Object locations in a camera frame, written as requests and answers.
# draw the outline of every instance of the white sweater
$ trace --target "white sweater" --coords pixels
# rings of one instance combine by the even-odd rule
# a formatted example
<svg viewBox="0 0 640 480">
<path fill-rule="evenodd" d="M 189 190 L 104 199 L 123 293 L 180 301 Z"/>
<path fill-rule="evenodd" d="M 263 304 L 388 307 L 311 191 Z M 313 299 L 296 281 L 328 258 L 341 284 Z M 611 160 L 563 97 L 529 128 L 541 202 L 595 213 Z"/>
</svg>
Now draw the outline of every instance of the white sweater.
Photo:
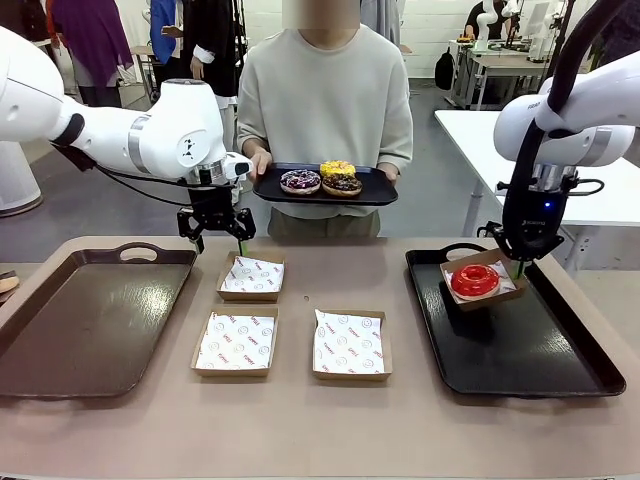
<svg viewBox="0 0 640 480">
<path fill-rule="evenodd" d="M 238 100 L 238 146 L 260 138 L 274 162 L 346 160 L 400 171 L 413 154 L 409 81 L 398 48 L 366 26 L 338 50 L 284 30 L 249 52 Z M 364 216 L 362 207 L 278 203 L 297 218 Z"/>
</svg>

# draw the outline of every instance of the neck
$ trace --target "neck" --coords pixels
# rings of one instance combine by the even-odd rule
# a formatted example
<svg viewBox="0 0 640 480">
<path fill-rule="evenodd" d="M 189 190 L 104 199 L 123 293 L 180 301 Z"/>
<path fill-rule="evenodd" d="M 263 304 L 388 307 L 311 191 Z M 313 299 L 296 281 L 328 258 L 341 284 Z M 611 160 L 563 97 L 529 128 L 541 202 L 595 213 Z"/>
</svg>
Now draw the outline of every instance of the neck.
<svg viewBox="0 0 640 480">
<path fill-rule="evenodd" d="M 321 50 L 336 50 L 349 43 L 357 31 L 357 29 L 313 29 L 300 30 L 300 35 L 302 35 L 310 45 L 316 48 Z"/>
</svg>

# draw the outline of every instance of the white printed paper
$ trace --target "white printed paper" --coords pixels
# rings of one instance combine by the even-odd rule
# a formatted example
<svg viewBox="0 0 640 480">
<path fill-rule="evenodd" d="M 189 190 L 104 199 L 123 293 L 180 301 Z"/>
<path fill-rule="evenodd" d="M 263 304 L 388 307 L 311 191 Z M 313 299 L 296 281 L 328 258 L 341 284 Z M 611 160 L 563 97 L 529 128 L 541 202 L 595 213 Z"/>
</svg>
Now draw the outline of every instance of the white printed paper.
<svg viewBox="0 0 640 480">
<path fill-rule="evenodd" d="M 509 276 L 507 269 L 502 264 L 501 260 L 498 260 L 496 263 L 489 265 L 489 267 L 493 268 L 496 273 L 500 276 L 500 289 L 496 292 L 496 295 L 502 295 L 503 293 L 513 292 L 517 290 L 513 280 Z M 447 277 L 447 285 L 451 286 L 451 278 L 453 277 L 452 272 L 444 271 L 445 276 Z M 463 300 L 459 298 L 457 295 L 453 295 L 456 303 L 468 303 L 473 300 Z"/>
<path fill-rule="evenodd" d="M 345 374 L 384 373 L 379 318 L 316 310 L 313 369 Z"/>
<path fill-rule="evenodd" d="M 223 292 L 279 292 L 284 278 L 284 264 L 264 262 L 254 258 L 236 257 L 233 267 L 222 283 Z"/>
<path fill-rule="evenodd" d="M 275 319 L 211 314 L 200 344 L 196 368 L 255 370 L 269 368 Z"/>
</svg>

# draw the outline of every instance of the hand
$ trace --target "hand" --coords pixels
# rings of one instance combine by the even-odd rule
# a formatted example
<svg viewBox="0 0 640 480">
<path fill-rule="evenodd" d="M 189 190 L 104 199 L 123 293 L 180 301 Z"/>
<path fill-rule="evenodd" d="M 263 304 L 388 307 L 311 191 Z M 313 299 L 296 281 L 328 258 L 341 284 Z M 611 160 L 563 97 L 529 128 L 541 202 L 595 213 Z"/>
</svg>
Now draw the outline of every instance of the hand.
<svg viewBox="0 0 640 480">
<path fill-rule="evenodd" d="M 379 163 L 378 170 L 382 170 L 391 182 L 391 185 L 393 185 L 394 187 L 396 186 L 398 176 L 400 175 L 400 170 L 398 170 L 398 167 L 396 167 L 392 163 Z"/>
<path fill-rule="evenodd" d="M 253 172 L 249 175 L 249 180 L 251 180 L 252 183 L 255 183 L 258 177 L 264 175 L 264 172 L 267 171 L 267 167 L 273 163 L 273 157 L 269 152 L 261 149 L 251 157 L 251 161 L 253 162 Z"/>
<path fill-rule="evenodd" d="M 182 38 L 184 37 L 184 32 L 175 25 L 170 25 L 162 27 L 162 35 L 171 38 Z"/>
<path fill-rule="evenodd" d="M 204 63 L 194 55 L 191 59 L 191 73 L 195 80 L 204 80 Z"/>
</svg>

